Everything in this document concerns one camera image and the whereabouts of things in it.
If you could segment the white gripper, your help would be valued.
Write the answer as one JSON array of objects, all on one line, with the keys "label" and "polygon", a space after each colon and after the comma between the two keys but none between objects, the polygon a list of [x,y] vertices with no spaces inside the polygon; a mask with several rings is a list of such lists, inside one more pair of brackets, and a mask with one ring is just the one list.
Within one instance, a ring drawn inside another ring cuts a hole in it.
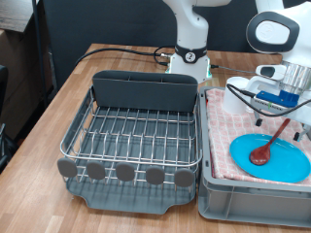
[{"label": "white gripper", "polygon": [[[304,83],[287,83],[274,81],[264,77],[253,77],[246,90],[252,94],[250,106],[259,114],[267,117],[288,117],[304,124],[301,132],[294,134],[299,142],[311,127],[310,86]],[[258,118],[255,126],[261,127],[262,118]]]}]

